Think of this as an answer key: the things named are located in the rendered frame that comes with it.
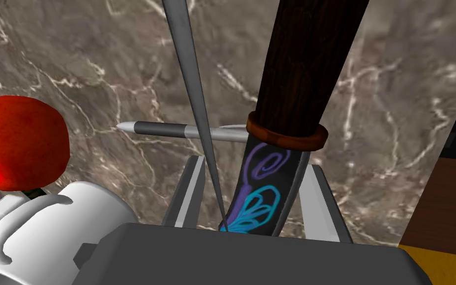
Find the grey and black pen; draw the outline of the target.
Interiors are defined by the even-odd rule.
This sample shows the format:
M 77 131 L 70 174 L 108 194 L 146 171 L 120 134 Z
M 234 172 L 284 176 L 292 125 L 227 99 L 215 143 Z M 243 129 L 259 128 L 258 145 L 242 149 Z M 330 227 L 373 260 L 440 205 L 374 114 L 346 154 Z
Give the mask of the grey and black pen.
M 139 135 L 172 138 L 200 139 L 198 128 L 193 125 L 131 121 L 117 124 L 118 129 Z M 248 132 L 244 125 L 227 125 L 210 129 L 211 139 L 215 141 L 245 143 Z

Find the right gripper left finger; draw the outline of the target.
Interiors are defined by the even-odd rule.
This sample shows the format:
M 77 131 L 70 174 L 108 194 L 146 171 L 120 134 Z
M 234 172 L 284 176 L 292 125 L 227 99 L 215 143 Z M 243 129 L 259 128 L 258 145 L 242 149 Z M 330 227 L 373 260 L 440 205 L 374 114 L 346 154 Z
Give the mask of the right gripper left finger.
M 193 155 L 183 169 L 162 226 L 197 227 L 206 174 L 204 156 Z

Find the red apple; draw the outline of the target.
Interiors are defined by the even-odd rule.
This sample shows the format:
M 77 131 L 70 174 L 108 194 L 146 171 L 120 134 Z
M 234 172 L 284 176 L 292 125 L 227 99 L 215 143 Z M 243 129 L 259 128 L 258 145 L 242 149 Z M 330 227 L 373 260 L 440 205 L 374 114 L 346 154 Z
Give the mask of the red apple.
M 32 97 L 0 96 L 0 190 L 45 187 L 70 159 L 67 125 L 52 106 Z

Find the dark wood handled butterfly knife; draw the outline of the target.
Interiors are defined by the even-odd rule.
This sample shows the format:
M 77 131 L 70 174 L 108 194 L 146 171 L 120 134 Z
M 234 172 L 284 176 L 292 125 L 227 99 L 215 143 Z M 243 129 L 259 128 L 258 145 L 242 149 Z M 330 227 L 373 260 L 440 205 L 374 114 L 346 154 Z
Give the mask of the dark wood handled butterfly knife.
M 234 197 L 221 232 L 277 236 L 369 0 L 280 0 Z

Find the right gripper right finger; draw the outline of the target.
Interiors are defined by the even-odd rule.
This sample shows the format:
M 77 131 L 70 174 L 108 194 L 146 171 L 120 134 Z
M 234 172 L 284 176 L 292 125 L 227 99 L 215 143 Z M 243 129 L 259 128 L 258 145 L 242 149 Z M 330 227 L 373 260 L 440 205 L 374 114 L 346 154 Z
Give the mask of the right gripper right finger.
M 306 239 L 353 242 L 319 165 L 307 166 L 299 188 L 299 197 Z

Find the white mug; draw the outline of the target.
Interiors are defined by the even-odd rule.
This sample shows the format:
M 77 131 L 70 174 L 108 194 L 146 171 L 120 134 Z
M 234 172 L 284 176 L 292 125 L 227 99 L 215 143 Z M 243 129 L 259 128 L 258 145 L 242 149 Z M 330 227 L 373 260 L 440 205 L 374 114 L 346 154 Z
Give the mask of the white mug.
M 30 200 L 0 220 L 0 285 L 72 285 L 82 244 L 137 221 L 118 195 L 89 182 Z

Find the grey pointed blade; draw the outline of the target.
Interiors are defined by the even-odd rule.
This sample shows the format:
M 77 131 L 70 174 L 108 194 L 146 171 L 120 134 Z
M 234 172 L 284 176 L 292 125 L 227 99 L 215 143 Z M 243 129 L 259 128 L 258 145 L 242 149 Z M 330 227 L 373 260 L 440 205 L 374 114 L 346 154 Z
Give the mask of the grey pointed blade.
M 193 117 L 198 129 L 217 204 L 219 206 L 225 231 L 228 232 L 223 195 L 220 187 L 215 154 L 212 144 L 206 105 L 186 0 L 161 0 L 170 34 L 181 68 L 186 92 L 190 101 Z

